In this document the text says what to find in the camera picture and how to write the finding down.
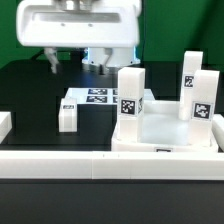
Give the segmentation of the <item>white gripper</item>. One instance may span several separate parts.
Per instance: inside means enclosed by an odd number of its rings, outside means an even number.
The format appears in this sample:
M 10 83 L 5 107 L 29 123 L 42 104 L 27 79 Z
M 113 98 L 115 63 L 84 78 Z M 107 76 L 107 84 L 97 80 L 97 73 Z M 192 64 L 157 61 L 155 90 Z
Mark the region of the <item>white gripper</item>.
M 112 48 L 139 43 L 141 10 L 141 0 L 22 0 L 16 13 L 17 38 L 24 46 L 105 48 L 101 71 L 113 72 Z M 45 48 L 44 54 L 56 74 L 57 50 Z

